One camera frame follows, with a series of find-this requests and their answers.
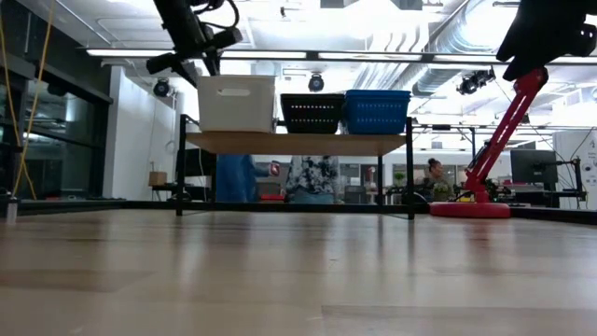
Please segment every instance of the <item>computer monitor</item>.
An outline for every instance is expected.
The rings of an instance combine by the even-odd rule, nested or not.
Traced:
[[[510,151],[512,182],[558,183],[556,153],[551,150],[517,149]]]
[[[204,149],[193,148],[185,151],[185,176],[210,176],[215,170],[216,155]]]

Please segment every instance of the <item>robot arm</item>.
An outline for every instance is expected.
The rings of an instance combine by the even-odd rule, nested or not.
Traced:
[[[197,87],[197,72],[191,59],[203,59],[211,76],[220,72],[220,52],[243,40],[235,27],[238,23],[238,9],[233,0],[228,0],[236,15],[235,23],[214,34],[214,30],[201,22],[199,14],[216,10],[225,0],[154,0],[163,21],[162,27],[168,31],[174,43],[174,52],[149,59],[146,63],[150,74],[171,68],[194,87]],[[201,10],[191,7],[203,6]]]
[[[545,65],[565,54],[586,57],[595,49],[597,28],[585,24],[595,13],[592,0],[521,0],[519,11],[502,43],[497,59],[513,58],[504,79],[514,80],[517,93],[492,139],[466,169],[465,188],[477,203],[487,203],[485,179],[516,127],[548,81]]]

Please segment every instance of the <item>blue basket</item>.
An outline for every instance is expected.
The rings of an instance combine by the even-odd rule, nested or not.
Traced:
[[[348,133],[403,133],[409,102],[410,91],[347,91],[345,112]]]

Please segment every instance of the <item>wooden shelf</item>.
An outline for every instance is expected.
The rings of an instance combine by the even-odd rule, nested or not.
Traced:
[[[380,156],[406,136],[209,132],[189,133],[187,141],[214,154]]]

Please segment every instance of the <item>person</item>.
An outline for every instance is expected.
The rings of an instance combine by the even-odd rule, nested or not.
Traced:
[[[290,203],[333,204],[339,198],[340,165],[333,156],[293,156],[286,179]]]
[[[215,200],[225,203],[258,202],[257,178],[277,176],[280,168],[255,166],[251,155],[218,155],[215,165]]]
[[[434,202],[445,202],[454,196],[454,189],[444,176],[444,166],[436,159],[429,159],[427,187],[433,191]]]

